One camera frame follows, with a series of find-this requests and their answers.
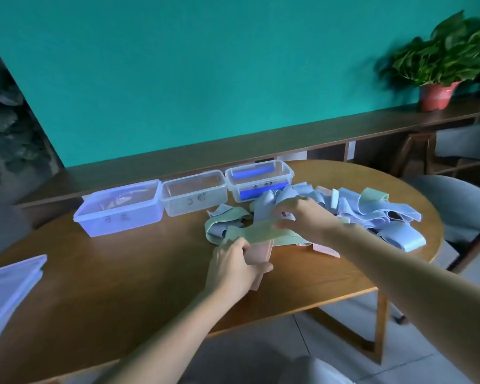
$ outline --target person's right arm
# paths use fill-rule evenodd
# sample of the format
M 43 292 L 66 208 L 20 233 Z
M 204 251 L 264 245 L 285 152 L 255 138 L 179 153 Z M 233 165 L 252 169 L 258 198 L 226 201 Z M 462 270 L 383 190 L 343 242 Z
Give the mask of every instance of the person's right arm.
M 363 272 L 423 335 L 480 383 L 480 287 L 403 252 L 355 224 L 342 224 L 309 198 L 289 198 L 274 213 L 292 213 L 279 229 L 338 251 Z

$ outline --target red flower pot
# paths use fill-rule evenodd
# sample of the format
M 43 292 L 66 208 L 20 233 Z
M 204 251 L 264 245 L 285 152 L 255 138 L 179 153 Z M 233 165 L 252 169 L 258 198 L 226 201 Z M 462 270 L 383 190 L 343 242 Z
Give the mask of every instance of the red flower pot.
M 420 110 L 433 111 L 446 108 L 459 83 L 454 82 L 450 86 L 444 86 L 443 84 L 422 86 L 420 88 Z

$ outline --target person's left hand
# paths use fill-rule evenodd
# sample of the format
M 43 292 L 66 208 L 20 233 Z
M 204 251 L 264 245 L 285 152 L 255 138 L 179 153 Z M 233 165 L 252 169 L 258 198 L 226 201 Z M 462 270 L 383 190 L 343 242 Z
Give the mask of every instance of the person's left hand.
M 254 279 L 260 274 L 271 271 L 270 263 L 247 265 L 243 250 L 250 245 L 245 238 L 237 238 L 234 242 L 224 240 L 213 251 L 213 257 L 208 268 L 206 289 L 210 292 L 222 291 L 232 300 L 238 302 L 251 288 Z

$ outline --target wooden table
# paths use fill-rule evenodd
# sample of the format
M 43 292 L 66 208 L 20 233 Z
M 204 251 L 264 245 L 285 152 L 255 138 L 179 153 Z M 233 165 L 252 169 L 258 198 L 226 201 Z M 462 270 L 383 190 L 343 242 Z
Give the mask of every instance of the wooden table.
M 434 207 L 388 174 L 333 161 L 289 162 L 294 183 L 361 192 L 373 187 L 422 213 L 412 225 L 427 245 L 414 252 L 431 261 L 443 238 Z M 205 210 L 141 228 L 90 238 L 65 214 L 0 255 L 0 267 L 47 254 L 44 276 L 14 313 L 0 338 L 0 384 L 30 383 L 120 359 L 180 312 L 205 284 L 213 246 Z M 380 362 L 387 299 L 379 294 L 375 340 L 367 341 L 317 307 L 377 288 L 344 257 L 310 247 L 272 251 L 274 271 L 263 277 L 211 334 L 265 318 L 309 310 L 321 323 Z

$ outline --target wall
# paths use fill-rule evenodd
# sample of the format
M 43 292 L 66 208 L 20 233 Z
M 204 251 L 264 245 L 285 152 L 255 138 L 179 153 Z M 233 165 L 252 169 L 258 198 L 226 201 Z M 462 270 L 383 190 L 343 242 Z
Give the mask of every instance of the wall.
M 463 8 L 480 16 L 480 0 L 0 0 L 0 55 L 73 166 L 402 104 L 375 62 Z

